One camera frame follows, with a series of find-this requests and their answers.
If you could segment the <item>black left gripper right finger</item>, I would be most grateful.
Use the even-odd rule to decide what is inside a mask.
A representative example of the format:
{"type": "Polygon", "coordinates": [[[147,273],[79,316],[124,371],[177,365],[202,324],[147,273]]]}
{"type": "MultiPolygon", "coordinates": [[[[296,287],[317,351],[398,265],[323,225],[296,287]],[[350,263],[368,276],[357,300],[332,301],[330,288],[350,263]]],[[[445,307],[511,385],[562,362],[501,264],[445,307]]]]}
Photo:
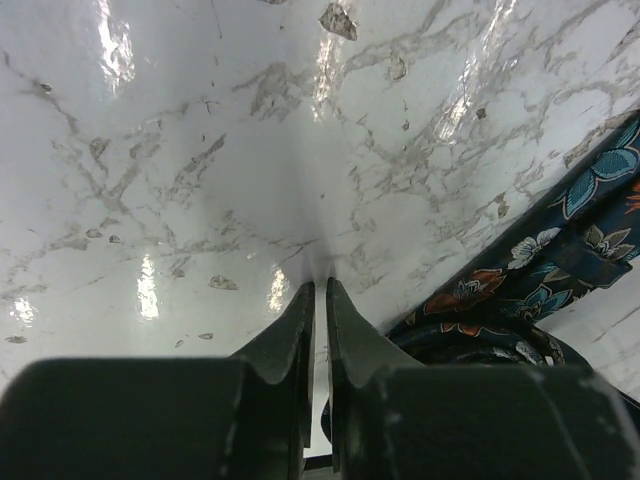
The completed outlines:
{"type": "Polygon", "coordinates": [[[330,441],[345,479],[635,479],[639,405],[526,324],[390,339],[326,290],[330,441]]]}

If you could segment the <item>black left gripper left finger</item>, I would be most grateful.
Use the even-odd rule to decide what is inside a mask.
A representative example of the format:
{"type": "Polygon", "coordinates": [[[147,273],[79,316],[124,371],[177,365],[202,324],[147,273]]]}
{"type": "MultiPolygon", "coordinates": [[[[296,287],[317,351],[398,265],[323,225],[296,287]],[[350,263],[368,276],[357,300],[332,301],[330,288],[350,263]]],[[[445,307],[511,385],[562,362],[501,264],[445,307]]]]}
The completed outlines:
{"type": "Polygon", "coordinates": [[[298,479],[315,288],[228,357],[51,359],[1,400],[5,479],[298,479]]]}

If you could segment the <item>dark blue floral tie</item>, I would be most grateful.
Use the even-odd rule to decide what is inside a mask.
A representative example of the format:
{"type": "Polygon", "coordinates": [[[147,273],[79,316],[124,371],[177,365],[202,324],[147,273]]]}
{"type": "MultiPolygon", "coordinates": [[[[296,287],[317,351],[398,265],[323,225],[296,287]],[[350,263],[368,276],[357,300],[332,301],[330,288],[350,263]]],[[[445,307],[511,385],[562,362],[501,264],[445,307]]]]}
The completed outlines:
{"type": "Polygon", "coordinates": [[[538,322],[611,287],[638,256],[639,116],[633,114],[382,338],[426,365],[581,363],[538,322]]]}

